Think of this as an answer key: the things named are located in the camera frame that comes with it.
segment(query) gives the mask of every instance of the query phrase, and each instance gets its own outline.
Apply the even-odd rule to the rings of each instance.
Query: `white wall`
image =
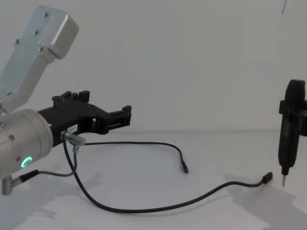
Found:
[[[107,111],[130,104],[125,131],[279,129],[279,101],[306,79],[305,0],[1,0],[0,69],[38,5],[80,32],[25,107],[66,90]]]

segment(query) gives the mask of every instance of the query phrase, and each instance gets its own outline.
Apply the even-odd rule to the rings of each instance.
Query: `label sticker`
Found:
[[[73,132],[76,132],[77,130],[78,130],[78,124],[76,124],[76,125],[74,125],[74,126],[72,126],[72,127],[69,127],[69,128],[67,129],[67,132],[73,133]]]

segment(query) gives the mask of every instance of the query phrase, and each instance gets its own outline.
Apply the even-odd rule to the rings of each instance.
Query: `black cable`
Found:
[[[88,143],[87,145],[98,145],[98,143]],[[65,151],[65,155],[66,155],[66,158],[67,158],[67,161],[71,167],[71,169],[73,170],[74,169],[74,166],[71,162],[71,158],[68,154],[68,150],[67,150],[67,145],[63,144],[64,146],[64,151]],[[219,191],[220,189],[222,188],[225,188],[227,186],[230,186],[230,185],[239,185],[239,186],[244,186],[244,187],[259,187],[260,185],[262,184],[266,184],[267,182],[269,182],[272,178],[273,178],[273,174],[271,172],[269,172],[268,174],[266,174],[262,180],[259,182],[259,183],[256,183],[256,184],[246,184],[246,183],[242,183],[242,182],[237,182],[237,181],[232,181],[232,182],[227,182],[225,184],[222,184],[218,187],[216,187],[215,189],[207,192],[206,194],[200,196],[200,197],[197,197],[193,200],[190,200],[190,201],[187,201],[187,202],[184,202],[184,203],[180,203],[180,204],[176,204],[176,205],[171,205],[171,206],[166,206],[166,207],[158,207],[158,208],[149,208],[149,209],[121,209],[121,208],[113,208],[113,207],[108,207],[108,206],[105,206],[101,203],[99,203],[98,201],[96,201],[88,192],[87,190],[85,189],[84,185],[82,184],[77,172],[74,173],[74,176],[76,178],[76,181],[78,183],[78,185],[80,186],[81,190],[83,191],[83,193],[85,194],[85,196],[94,204],[96,205],[97,207],[101,208],[101,209],[104,209],[106,211],[110,211],[110,212],[115,212],[115,213],[151,213],[151,212],[161,212],[161,211],[167,211],[167,210],[172,210],[172,209],[176,209],[176,208],[180,208],[180,207],[184,207],[184,206],[188,206],[188,205],[191,205],[191,204],[194,204],[198,201],[201,201],[209,196],[211,196],[212,194],[216,193],[217,191]]]
[[[143,141],[112,141],[112,142],[94,142],[94,143],[86,143],[85,145],[110,145],[110,144],[133,144],[133,145],[165,145],[165,146],[170,146],[174,149],[176,149],[179,152],[180,155],[180,161],[181,165],[183,167],[183,171],[185,173],[189,173],[189,169],[187,167],[187,164],[183,160],[183,154],[180,148],[178,148],[176,145],[172,145],[169,143],[164,143],[164,142],[143,142]]]
[[[67,149],[66,141],[63,142],[63,145],[64,145],[64,149]],[[69,177],[69,176],[72,176],[72,175],[74,175],[74,173],[75,173],[76,170],[77,170],[77,154],[76,154],[76,153],[73,154],[73,161],[74,161],[74,166],[73,166],[73,168],[71,169],[71,172],[68,173],[68,174],[61,174],[61,173],[48,172],[48,171],[38,171],[38,174],[47,174],[47,175],[60,176],[60,177]]]

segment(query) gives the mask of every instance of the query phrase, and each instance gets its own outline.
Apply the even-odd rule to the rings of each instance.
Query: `white background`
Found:
[[[122,131],[272,130],[290,79],[306,79],[305,0],[1,0],[0,69],[38,5],[80,26],[25,107],[66,90],[107,110],[130,104]]]

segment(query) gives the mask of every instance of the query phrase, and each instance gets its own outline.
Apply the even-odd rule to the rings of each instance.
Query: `white table surface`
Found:
[[[301,138],[295,167],[282,188],[278,132],[86,134],[92,141],[165,141],[178,145],[189,167],[182,172],[178,153],[161,146],[86,146],[78,173],[90,194],[119,208],[151,208],[184,202],[227,181],[273,180],[259,188],[231,186],[177,210],[115,214],[90,203],[74,177],[39,175],[0,196],[1,230],[305,230],[307,229],[307,139]],[[30,165],[68,172],[62,146]]]

